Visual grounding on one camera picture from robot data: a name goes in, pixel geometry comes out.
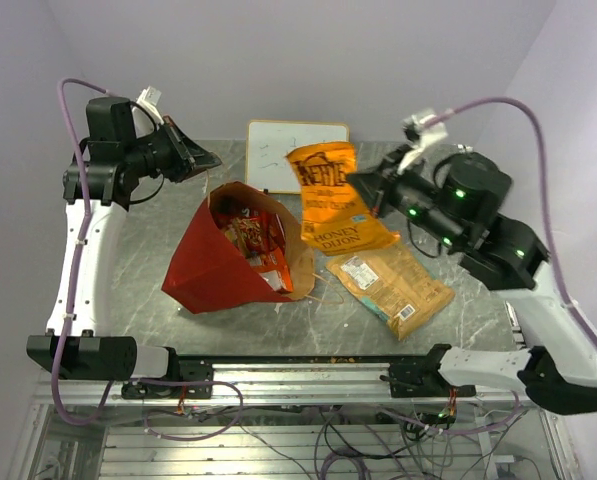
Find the orange kettle chips bag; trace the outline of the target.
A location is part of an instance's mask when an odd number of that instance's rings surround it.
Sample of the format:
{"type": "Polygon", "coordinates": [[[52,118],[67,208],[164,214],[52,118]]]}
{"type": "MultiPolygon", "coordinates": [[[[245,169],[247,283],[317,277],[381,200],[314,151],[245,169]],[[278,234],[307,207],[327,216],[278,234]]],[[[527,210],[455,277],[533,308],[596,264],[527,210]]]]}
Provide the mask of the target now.
{"type": "Polygon", "coordinates": [[[327,142],[287,154],[301,188],[301,239],[327,256],[387,248],[400,240],[374,218],[347,177],[357,169],[354,146],[327,142]]]}

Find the tan snack bag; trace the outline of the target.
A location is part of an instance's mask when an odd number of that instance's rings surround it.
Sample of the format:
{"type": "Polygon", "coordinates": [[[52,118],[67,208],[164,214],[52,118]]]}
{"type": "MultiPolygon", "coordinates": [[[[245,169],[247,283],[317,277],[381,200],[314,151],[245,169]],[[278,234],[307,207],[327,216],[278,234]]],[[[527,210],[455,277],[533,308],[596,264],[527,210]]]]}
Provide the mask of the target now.
{"type": "Polygon", "coordinates": [[[441,312],[455,297],[403,244],[340,255],[327,270],[400,341],[441,312]]]}

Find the red paper bag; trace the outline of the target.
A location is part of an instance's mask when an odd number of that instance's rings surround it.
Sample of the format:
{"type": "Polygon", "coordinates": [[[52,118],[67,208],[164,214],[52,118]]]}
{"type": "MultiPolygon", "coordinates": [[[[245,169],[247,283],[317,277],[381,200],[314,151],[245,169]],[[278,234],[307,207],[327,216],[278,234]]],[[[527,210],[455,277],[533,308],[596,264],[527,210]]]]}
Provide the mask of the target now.
{"type": "Polygon", "coordinates": [[[162,291],[199,314],[248,303],[315,301],[312,291],[322,279],[316,273],[314,250],[301,239],[300,223],[292,213],[271,196],[235,181],[213,189],[201,202],[170,260],[162,291]],[[274,291],[219,230],[213,215],[228,198],[279,216],[292,292],[274,291]]]}

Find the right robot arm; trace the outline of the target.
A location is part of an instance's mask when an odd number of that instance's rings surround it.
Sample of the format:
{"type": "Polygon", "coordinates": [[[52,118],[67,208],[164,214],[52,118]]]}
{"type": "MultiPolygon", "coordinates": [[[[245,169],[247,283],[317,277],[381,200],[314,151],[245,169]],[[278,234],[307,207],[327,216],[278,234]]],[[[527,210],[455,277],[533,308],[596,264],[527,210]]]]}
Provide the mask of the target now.
{"type": "Polygon", "coordinates": [[[398,211],[460,255],[460,267],[513,308],[526,342],[503,352],[437,344],[418,373],[420,387],[433,396],[451,386],[492,387],[524,393],[559,415],[597,413],[591,325],[576,321],[558,292],[555,261],[538,235],[500,213],[511,177],[485,156],[461,151],[441,161],[447,174],[438,184],[423,177],[421,160],[397,170],[410,150],[401,145],[377,166],[349,174],[349,185],[375,217],[398,211]]]}

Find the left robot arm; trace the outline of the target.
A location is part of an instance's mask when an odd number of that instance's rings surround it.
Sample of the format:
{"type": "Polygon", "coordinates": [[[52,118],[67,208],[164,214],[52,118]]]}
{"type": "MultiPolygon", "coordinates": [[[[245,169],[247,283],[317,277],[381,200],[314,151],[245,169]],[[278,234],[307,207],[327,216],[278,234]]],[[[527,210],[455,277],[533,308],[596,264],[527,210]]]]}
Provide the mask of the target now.
{"type": "Polygon", "coordinates": [[[139,344],[108,332],[111,273],[134,191],[142,179],[180,183],[220,166],[220,158],[191,140],[157,109],[161,93],[148,87],[136,100],[104,96],[86,107],[88,136],[63,175],[67,239],[60,286],[41,335],[27,354],[62,380],[118,382],[146,378],[160,397],[181,387],[175,350],[139,344]]]}

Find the small whiteboard with stand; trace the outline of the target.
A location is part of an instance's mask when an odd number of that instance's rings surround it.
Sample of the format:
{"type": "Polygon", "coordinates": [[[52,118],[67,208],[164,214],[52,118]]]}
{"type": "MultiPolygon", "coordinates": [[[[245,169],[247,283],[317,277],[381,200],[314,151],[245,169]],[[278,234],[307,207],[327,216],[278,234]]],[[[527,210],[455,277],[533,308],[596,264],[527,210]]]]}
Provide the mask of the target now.
{"type": "Polygon", "coordinates": [[[251,120],[248,124],[245,183],[275,194],[299,194],[300,184],[286,160],[296,148],[318,143],[348,141],[344,123],[251,120]]]}

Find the red snack pack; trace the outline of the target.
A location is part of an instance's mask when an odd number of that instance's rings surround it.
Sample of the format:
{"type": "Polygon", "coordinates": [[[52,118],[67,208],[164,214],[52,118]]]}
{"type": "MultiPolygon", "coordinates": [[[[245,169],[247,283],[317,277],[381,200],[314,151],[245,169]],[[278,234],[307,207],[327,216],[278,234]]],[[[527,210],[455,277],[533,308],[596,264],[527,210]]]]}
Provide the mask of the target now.
{"type": "Polygon", "coordinates": [[[215,213],[213,218],[220,231],[245,258],[267,254],[278,247],[272,215],[266,211],[215,213]]]}

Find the orange snack pack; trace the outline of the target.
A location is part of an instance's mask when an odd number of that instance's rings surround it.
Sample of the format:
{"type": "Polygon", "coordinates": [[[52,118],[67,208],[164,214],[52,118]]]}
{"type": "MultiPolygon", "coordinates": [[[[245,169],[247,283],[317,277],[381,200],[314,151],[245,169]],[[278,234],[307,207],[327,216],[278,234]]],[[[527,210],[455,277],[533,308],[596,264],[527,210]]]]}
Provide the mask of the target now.
{"type": "Polygon", "coordinates": [[[248,264],[273,291],[283,294],[293,292],[290,270],[280,250],[252,256],[248,259],[248,264]]]}

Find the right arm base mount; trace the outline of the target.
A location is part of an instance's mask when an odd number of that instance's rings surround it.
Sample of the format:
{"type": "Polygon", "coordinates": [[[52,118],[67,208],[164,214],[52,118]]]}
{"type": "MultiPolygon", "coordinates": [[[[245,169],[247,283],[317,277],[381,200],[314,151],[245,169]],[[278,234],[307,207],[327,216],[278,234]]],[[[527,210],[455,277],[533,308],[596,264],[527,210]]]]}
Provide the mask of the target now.
{"type": "Polygon", "coordinates": [[[379,379],[389,386],[392,398],[448,398],[451,393],[458,397],[472,397],[476,394],[473,385],[454,387],[438,372],[428,371],[414,363],[390,364],[386,374],[379,379]]]}

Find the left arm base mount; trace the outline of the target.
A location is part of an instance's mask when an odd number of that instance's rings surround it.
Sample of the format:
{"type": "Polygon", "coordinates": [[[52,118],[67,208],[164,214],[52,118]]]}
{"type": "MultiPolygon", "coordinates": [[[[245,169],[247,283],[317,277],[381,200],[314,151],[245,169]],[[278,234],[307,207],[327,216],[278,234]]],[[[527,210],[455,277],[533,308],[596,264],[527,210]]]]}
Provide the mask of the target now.
{"type": "Polygon", "coordinates": [[[214,377],[213,366],[205,360],[182,360],[180,362],[180,375],[183,382],[191,382],[185,388],[185,398],[193,400],[210,399],[214,377]]]}

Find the aluminium rail frame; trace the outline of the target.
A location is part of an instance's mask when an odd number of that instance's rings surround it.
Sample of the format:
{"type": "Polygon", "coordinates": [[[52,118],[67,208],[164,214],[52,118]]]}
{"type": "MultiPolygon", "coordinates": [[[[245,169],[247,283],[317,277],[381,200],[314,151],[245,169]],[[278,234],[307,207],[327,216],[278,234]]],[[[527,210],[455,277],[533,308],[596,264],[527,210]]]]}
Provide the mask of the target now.
{"type": "Polygon", "coordinates": [[[13,479],[579,479],[561,418],[525,396],[392,398],[388,363],[211,364],[210,399],[42,377],[13,479]]]}

